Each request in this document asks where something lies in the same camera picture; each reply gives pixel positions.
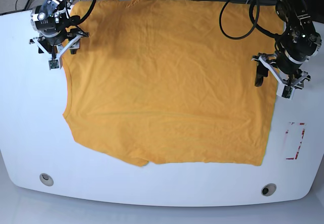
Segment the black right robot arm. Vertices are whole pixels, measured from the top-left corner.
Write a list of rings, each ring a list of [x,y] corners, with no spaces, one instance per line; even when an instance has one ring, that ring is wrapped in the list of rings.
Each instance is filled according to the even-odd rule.
[[[46,0],[32,9],[30,23],[39,33],[29,40],[36,44],[40,54],[48,56],[49,69],[62,67],[66,51],[75,55],[80,49],[80,39],[89,33],[79,27],[80,16],[71,16],[69,9],[75,0]]]

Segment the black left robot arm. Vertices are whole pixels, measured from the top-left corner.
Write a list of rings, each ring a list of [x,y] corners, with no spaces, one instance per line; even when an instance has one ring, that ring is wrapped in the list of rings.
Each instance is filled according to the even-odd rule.
[[[275,52],[252,57],[257,63],[255,86],[260,87],[271,73],[278,82],[277,96],[290,100],[294,91],[303,89],[304,81],[311,79],[300,67],[318,53],[322,40],[304,0],[277,0],[275,11],[286,28],[282,34],[273,34],[256,25],[260,32],[275,40]]]

